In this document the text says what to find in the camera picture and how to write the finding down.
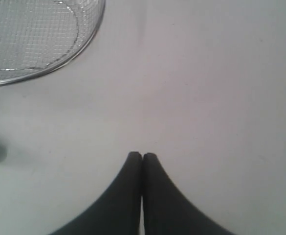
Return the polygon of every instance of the wire mesh strainer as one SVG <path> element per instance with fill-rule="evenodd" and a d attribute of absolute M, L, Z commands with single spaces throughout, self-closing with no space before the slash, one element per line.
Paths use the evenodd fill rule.
<path fill-rule="evenodd" d="M 0 85 L 52 72 L 92 40 L 105 0 L 0 0 Z"/>

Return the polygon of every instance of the wire grid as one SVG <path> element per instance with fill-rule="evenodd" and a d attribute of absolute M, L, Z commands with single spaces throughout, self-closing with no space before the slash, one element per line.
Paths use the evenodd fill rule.
<path fill-rule="evenodd" d="M 97 29 L 105 0 L 0 0 L 0 82 L 53 71 Z"/>

